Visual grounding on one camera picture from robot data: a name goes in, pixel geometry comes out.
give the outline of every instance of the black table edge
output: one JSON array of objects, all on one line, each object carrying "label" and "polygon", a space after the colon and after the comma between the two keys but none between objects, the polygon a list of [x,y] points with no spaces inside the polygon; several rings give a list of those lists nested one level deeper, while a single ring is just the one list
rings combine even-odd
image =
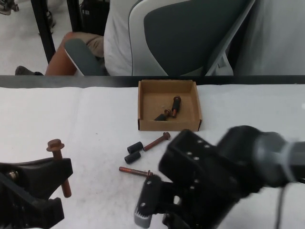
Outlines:
[{"label": "black table edge", "polygon": [[61,87],[137,87],[143,79],[193,80],[203,84],[305,84],[303,75],[272,76],[0,76],[3,88],[61,88]]}]

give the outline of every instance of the floor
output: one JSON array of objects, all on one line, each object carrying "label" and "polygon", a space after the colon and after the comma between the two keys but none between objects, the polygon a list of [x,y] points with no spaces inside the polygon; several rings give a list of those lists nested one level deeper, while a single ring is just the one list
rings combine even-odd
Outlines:
[{"label": "floor", "polygon": [[[18,65],[44,73],[48,63],[31,3],[29,0],[16,3],[19,12],[12,11],[10,16],[0,14],[0,75],[14,75]],[[53,33],[54,45],[57,48],[63,36],[71,31],[66,1],[52,13],[57,22]]]}]

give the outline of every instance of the black shoe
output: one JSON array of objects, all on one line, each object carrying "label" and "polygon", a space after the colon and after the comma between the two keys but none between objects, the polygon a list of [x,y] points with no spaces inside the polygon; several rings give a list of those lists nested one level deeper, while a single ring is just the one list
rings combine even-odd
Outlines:
[{"label": "black shoe", "polygon": [[15,0],[0,0],[0,13],[4,15],[10,15],[11,10],[19,11],[18,4],[15,4]]},{"label": "black shoe", "polygon": [[18,66],[15,70],[15,75],[43,75],[43,74],[40,72],[32,72],[23,66]]},{"label": "black shoe", "polygon": [[0,0],[0,13],[4,15],[10,15],[11,6],[10,2],[7,0]]}]

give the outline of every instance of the black pole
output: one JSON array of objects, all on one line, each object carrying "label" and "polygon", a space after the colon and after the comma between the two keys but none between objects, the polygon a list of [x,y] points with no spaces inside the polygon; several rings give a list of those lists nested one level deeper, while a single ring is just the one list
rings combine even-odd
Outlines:
[{"label": "black pole", "polygon": [[41,36],[44,52],[47,57],[48,63],[51,61],[52,56],[55,54],[55,46],[48,24],[47,11],[48,5],[46,0],[31,0],[36,23],[38,26],[39,34]]}]

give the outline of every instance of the cardboard box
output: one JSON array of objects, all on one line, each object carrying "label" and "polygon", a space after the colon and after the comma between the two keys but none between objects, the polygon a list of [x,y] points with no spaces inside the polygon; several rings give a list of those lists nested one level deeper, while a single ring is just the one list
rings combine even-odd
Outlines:
[{"label": "cardboard box", "polygon": [[[173,98],[181,97],[176,118],[154,121],[165,109],[172,109]],[[144,131],[198,131],[202,122],[196,83],[191,80],[142,80],[138,92],[138,129]]]}]

